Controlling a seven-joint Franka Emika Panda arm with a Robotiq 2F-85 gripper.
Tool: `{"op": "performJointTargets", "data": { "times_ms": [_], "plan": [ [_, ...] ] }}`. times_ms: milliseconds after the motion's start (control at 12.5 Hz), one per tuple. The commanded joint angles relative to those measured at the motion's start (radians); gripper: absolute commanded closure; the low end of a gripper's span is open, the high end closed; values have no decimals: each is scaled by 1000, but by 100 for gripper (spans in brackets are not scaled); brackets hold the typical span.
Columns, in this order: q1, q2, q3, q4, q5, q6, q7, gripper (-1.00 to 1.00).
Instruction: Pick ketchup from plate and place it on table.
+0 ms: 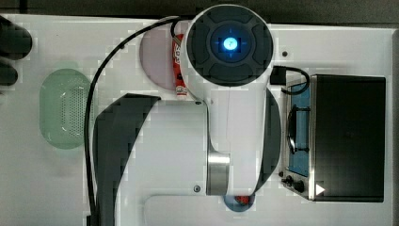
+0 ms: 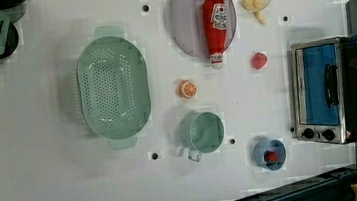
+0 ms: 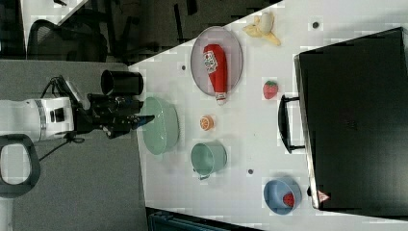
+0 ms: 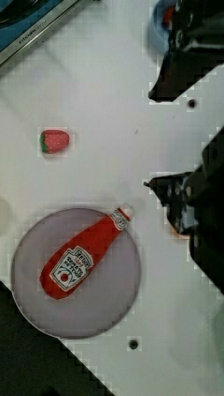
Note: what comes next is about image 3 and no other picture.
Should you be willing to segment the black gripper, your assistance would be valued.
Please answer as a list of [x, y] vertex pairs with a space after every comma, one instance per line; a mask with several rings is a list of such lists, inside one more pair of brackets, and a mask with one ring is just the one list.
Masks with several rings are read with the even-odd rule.
[[137, 115], [143, 102], [133, 96], [89, 94], [90, 107], [77, 107], [74, 111], [74, 129], [80, 134], [103, 130], [109, 139], [128, 134], [132, 129], [151, 122], [153, 115]]

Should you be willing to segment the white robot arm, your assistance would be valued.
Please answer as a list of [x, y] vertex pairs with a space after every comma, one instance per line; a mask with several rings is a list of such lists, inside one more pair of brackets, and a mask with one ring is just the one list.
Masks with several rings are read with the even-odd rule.
[[1, 153], [28, 156], [29, 172], [20, 183], [1, 177], [1, 196], [17, 198], [34, 188], [40, 178], [41, 157], [35, 144], [63, 139], [82, 143], [83, 134], [103, 131], [109, 139], [128, 134], [155, 119], [141, 115], [143, 103], [131, 96], [89, 94], [87, 100], [75, 96], [1, 102]]

